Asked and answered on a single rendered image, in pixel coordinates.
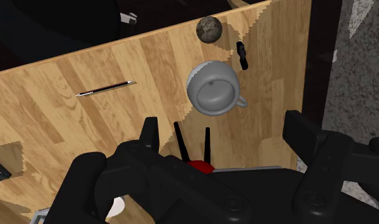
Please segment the light wooden table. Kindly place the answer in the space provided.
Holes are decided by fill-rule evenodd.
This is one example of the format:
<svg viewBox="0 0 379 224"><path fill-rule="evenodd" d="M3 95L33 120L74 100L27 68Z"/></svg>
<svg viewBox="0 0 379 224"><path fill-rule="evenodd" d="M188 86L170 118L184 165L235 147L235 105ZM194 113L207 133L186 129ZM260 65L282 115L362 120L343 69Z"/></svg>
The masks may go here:
<svg viewBox="0 0 379 224"><path fill-rule="evenodd" d="M113 154L139 137L148 116L158 119L162 155L179 154L173 126L179 122L192 159L203 157L209 127L214 167L294 169L282 128L285 112L303 104L311 5L267 0L220 13L223 33L213 44L199 40L192 20L0 72L0 163L12 174L0 181L0 224L29 224L52 204L76 156ZM191 105L186 80L208 60L235 70L247 107L205 116Z"/></svg>

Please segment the grey metal object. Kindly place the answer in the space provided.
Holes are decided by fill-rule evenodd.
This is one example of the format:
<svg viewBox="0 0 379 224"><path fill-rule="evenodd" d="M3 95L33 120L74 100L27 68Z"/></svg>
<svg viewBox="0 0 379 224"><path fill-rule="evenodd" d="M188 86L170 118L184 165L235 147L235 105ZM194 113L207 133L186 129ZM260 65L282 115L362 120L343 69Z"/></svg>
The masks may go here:
<svg viewBox="0 0 379 224"><path fill-rule="evenodd" d="M42 224L44 222L49 210L50 210L50 208L45 208L45 209L41 209L41 210L36 211L29 224Z"/></svg>

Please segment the black and red pen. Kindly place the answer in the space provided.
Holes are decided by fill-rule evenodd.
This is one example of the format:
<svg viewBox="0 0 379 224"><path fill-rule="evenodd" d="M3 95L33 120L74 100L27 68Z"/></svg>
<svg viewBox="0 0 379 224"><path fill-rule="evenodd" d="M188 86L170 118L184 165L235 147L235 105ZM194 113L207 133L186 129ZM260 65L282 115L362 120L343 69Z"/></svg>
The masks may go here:
<svg viewBox="0 0 379 224"><path fill-rule="evenodd" d="M93 90L89 90L89 91L86 91L86 92L82 92L82 93L76 94L75 96L76 97L81 97L81 96L86 96L86 95L90 95L90 94L96 94L97 92L102 92L102 91L105 91L105 90L110 90L110 89L113 89L113 88L118 88L118 87L126 86L126 85L129 85L129 84L133 83L133 82L134 82L133 80L124 81L124 82L117 83L117 84L114 84L114 85L110 85L110 86L101 87L101 88L98 88L98 89L93 89Z"/></svg>

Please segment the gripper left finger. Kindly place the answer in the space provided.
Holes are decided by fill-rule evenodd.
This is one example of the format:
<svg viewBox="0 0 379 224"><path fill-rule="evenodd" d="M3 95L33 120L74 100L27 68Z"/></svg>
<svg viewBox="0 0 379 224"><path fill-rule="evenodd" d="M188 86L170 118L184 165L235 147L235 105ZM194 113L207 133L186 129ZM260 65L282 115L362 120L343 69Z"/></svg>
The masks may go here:
<svg viewBox="0 0 379 224"><path fill-rule="evenodd" d="M244 196L158 149L158 120L147 117L140 138L121 143L112 156L76 157L43 224L107 224L113 200L124 195L155 224L251 223Z"/></svg>

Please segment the red object with black prongs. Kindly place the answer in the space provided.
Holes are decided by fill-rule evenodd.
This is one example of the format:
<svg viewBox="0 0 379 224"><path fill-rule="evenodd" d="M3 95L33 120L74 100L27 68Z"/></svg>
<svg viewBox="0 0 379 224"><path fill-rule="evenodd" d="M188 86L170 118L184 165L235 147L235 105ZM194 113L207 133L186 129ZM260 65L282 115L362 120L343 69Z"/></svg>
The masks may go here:
<svg viewBox="0 0 379 224"><path fill-rule="evenodd" d="M212 173L215 168L211 165L210 128L207 127L205 129L205 147L203 160L190 159L178 122L174 122L174 129L182 161L204 174Z"/></svg>

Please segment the brown speckled stone ball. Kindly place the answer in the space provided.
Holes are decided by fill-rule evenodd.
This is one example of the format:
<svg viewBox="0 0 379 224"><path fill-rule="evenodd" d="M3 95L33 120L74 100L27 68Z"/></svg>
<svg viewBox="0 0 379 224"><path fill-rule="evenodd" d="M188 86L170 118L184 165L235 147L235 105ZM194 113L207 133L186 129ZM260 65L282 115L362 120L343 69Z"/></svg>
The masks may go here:
<svg viewBox="0 0 379 224"><path fill-rule="evenodd" d="M214 43L222 35L222 23L212 16L203 17L196 25L196 35L203 43Z"/></svg>

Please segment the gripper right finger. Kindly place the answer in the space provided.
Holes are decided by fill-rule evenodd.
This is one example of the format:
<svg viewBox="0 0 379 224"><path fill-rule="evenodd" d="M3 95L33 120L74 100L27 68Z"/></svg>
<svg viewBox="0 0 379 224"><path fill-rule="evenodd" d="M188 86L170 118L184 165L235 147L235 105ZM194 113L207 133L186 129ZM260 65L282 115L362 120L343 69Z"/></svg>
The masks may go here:
<svg viewBox="0 0 379 224"><path fill-rule="evenodd" d="M379 203L379 137L368 144L322 130L299 111L286 111L284 141L307 165L292 199L301 224L379 224L379 210L342 192L357 182Z"/></svg>

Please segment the small black cylindrical object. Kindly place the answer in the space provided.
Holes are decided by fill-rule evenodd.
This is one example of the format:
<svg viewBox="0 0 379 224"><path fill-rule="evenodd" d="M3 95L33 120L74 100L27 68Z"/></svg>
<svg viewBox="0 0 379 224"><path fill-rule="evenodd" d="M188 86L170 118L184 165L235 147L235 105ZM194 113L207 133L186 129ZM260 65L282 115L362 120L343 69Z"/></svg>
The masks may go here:
<svg viewBox="0 0 379 224"><path fill-rule="evenodd" d="M248 65L248 62L247 62L247 59L246 59L245 46L244 46L243 42L241 42L241 41L238 41L236 43L236 45L237 45L237 53L238 53L238 56L240 57L241 68L243 70L246 70L246 69L248 69L249 65Z"/></svg>

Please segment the white round object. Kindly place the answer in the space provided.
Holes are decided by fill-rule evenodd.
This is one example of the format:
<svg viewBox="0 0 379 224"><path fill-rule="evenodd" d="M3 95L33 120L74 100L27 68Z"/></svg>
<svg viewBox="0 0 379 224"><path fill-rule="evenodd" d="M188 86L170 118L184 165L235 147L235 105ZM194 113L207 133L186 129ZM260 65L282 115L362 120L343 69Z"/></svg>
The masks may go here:
<svg viewBox="0 0 379 224"><path fill-rule="evenodd" d="M107 218L112 218L114 216L119 215L120 213L123 212L125 209L125 199L124 197L116 197L113 200L113 205L110 209L110 211L107 214Z"/></svg>

